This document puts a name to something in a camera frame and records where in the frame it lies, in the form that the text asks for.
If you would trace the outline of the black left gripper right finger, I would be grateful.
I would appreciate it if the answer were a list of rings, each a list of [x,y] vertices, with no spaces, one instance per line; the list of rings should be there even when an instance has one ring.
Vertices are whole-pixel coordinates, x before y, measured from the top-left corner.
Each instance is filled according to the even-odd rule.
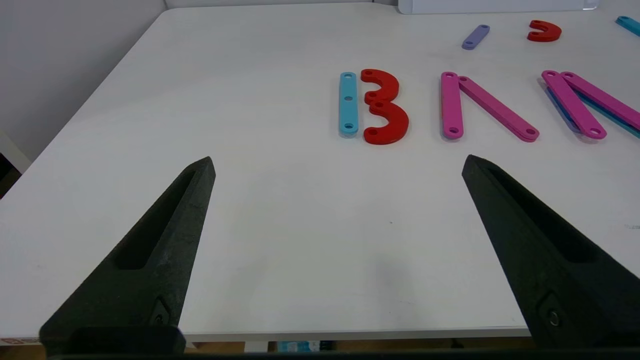
[[[636,275],[493,162],[462,178],[538,346],[639,347]]]

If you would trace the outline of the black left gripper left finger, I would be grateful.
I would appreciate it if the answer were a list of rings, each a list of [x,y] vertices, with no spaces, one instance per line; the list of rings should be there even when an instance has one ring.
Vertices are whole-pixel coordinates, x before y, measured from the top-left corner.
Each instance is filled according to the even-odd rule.
[[[179,330],[217,174],[186,166],[39,330],[48,358],[182,358]]]

